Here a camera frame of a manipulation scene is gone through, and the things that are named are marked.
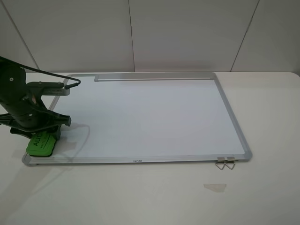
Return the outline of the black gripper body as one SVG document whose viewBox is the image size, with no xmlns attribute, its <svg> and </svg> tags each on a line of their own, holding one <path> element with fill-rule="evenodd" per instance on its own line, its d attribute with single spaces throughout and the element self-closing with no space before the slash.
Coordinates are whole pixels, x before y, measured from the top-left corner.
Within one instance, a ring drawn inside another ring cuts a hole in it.
<svg viewBox="0 0 300 225">
<path fill-rule="evenodd" d="M 25 133 L 70 126 L 70 116 L 46 108 L 41 97 L 67 96 L 69 90 L 0 91 L 0 105 L 7 111 L 0 116 L 2 125 Z"/>
</svg>

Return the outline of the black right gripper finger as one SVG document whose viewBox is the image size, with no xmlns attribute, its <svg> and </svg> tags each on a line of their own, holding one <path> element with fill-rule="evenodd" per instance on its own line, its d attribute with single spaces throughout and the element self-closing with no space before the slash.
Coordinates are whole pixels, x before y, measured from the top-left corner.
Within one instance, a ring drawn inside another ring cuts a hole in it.
<svg viewBox="0 0 300 225">
<path fill-rule="evenodd" d="M 56 141 L 60 139 L 61 126 L 70 126 L 71 117 L 68 115 L 60 114 L 58 117 L 52 117 L 48 122 L 47 134 L 51 135 Z"/>
</svg>

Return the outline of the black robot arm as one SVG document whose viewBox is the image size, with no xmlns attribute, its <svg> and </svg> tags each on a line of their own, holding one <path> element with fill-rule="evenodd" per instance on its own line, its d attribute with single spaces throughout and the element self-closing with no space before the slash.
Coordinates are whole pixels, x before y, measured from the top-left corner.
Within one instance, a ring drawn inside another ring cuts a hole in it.
<svg viewBox="0 0 300 225">
<path fill-rule="evenodd" d="M 29 139 L 41 132 L 59 139 L 60 127 L 70 126 L 71 117 L 47 109 L 41 97 L 67 94 L 64 86 L 61 82 L 26 83 L 23 68 L 2 62 L 0 105 L 7 113 L 0 116 L 0 123 L 10 127 L 10 133 Z"/>
</svg>

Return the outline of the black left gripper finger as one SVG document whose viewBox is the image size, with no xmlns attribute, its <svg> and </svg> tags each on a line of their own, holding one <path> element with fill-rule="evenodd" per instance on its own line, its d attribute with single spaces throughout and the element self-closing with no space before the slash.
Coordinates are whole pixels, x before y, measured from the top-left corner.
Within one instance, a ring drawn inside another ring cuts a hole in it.
<svg viewBox="0 0 300 225">
<path fill-rule="evenodd" d="M 32 138 L 32 136 L 35 134 L 35 130 L 24 129 L 24 128 L 20 129 L 20 128 L 12 127 L 10 129 L 10 133 L 14 134 L 14 135 L 20 135 L 20 136 L 23 136 L 26 138 Z"/>
</svg>

